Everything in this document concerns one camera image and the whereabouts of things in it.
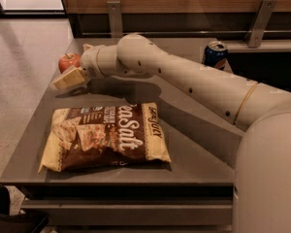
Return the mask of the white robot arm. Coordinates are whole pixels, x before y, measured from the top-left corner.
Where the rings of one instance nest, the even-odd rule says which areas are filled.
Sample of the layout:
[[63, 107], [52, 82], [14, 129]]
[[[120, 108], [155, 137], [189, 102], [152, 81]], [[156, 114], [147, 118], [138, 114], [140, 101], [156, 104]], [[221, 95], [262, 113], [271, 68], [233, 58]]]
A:
[[234, 233], [291, 233], [291, 92], [169, 54], [149, 39], [127, 35], [82, 56], [96, 73], [115, 64], [170, 83], [244, 135], [236, 157]]

